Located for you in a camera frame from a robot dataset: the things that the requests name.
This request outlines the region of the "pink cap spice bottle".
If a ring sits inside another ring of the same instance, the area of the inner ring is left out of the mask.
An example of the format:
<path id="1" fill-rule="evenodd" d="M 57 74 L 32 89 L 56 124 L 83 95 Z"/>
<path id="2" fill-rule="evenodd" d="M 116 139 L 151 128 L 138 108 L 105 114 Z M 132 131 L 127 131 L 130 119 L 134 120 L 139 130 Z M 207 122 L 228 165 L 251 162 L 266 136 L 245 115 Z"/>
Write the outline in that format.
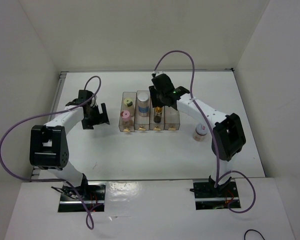
<path id="1" fill-rule="evenodd" d="M 120 113 L 120 117 L 121 117 L 121 120 L 122 120 L 122 125 L 125 127 L 125 128 L 130 128 L 131 126 L 133 126 L 133 120 L 130 116 L 130 113 L 126 110 L 123 110 L 121 113 Z"/>

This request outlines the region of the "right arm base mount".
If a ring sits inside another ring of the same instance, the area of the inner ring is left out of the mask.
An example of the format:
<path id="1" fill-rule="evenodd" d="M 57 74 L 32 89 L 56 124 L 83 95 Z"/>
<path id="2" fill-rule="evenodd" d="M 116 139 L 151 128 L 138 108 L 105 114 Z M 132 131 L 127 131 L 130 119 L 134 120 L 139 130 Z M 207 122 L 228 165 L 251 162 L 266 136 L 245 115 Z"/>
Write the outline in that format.
<path id="1" fill-rule="evenodd" d="M 207 180 L 193 182 L 189 190 L 194 194 L 196 210 L 240 209 L 241 203 L 236 182 L 231 180 L 222 190 L 217 191 Z"/>

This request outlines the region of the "red label spice jar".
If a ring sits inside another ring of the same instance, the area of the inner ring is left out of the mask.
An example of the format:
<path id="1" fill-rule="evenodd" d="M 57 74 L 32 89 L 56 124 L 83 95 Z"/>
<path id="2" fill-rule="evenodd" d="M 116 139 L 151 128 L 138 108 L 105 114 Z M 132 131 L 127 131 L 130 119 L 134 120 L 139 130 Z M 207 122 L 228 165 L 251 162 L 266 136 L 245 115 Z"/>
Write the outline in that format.
<path id="1" fill-rule="evenodd" d="M 208 134 L 208 132 L 209 129 L 204 124 L 199 123 L 193 132 L 193 139 L 197 142 L 201 142 Z"/>

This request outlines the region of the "white blue cylindrical shaker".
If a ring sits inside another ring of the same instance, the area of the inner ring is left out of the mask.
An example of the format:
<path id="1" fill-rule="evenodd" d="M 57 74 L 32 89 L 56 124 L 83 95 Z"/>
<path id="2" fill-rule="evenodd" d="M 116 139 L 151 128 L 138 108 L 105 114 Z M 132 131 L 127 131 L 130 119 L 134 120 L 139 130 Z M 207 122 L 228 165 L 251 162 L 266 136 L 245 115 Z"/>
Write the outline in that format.
<path id="1" fill-rule="evenodd" d="M 141 91 L 137 93 L 137 112 L 141 117 L 149 115 L 150 96 L 147 92 Z"/>

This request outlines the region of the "black gold pepper grinder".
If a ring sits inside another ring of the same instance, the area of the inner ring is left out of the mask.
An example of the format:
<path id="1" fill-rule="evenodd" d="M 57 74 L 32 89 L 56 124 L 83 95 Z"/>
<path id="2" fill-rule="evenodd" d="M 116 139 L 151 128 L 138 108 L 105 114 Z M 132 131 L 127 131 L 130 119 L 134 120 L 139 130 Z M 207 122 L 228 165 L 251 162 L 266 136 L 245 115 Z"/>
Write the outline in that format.
<path id="1" fill-rule="evenodd" d="M 153 121 L 156 124 L 159 124 L 162 121 L 162 114 L 163 114 L 163 107 L 157 106 L 154 108 Z"/>

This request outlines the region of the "yellow cap spice bottle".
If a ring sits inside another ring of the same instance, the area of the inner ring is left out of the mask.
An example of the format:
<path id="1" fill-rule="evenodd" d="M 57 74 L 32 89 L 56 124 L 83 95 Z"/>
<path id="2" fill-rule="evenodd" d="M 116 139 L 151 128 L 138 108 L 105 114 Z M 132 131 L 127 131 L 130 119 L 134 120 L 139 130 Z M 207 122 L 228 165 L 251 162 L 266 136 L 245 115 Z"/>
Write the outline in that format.
<path id="1" fill-rule="evenodd" d="M 127 97 L 123 100 L 123 110 L 128 111 L 131 118 L 135 116 L 135 106 L 132 98 Z"/>

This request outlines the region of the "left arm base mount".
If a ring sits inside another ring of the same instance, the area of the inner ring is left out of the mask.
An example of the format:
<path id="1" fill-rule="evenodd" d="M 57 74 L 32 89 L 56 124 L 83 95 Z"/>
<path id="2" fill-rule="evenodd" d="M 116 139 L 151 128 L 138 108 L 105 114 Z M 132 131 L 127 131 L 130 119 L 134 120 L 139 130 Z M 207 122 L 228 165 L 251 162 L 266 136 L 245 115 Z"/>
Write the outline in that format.
<path id="1" fill-rule="evenodd" d="M 86 211 L 79 197 L 69 186 L 63 185 L 62 188 L 56 188 L 56 191 L 60 193 L 58 205 L 59 213 L 77 213 Z M 77 191 L 80 193 L 88 210 L 92 212 L 103 212 L 105 210 L 105 181 L 89 181 L 88 193 L 83 193 L 79 189 Z"/>

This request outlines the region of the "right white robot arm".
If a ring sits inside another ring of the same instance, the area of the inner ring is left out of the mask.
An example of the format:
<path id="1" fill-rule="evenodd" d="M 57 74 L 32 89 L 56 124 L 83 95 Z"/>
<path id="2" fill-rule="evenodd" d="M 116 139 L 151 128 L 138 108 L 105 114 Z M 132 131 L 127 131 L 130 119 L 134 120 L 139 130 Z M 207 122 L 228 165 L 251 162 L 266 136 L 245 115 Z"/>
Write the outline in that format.
<path id="1" fill-rule="evenodd" d="M 174 87 L 164 72 L 153 72 L 149 87 L 154 107 L 170 107 L 184 113 L 211 131 L 211 149 L 217 157 L 215 171 L 209 176 L 209 191 L 221 196 L 227 190 L 232 167 L 230 161 L 246 144 L 246 137 L 240 117 L 220 112 L 195 98 L 183 86 Z"/>

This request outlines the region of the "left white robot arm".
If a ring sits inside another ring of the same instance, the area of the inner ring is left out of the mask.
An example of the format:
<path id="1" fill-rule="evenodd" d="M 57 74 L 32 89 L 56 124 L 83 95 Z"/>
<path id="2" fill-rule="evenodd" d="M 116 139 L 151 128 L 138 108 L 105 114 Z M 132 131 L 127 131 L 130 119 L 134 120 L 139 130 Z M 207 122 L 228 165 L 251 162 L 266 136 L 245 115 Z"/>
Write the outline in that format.
<path id="1" fill-rule="evenodd" d="M 84 130 L 110 124 L 106 104 L 99 107 L 96 95 L 86 89 L 78 91 L 78 97 L 66 104 L 65 112 L 44 125 L 35 125 L 30 134 L 29 161 L 34 167 L 53 173 L 66 184 L 62 192 L 78 200 L 94 194 L 87 177 L 70 163 L 67 134 L 81 123 Z"/>

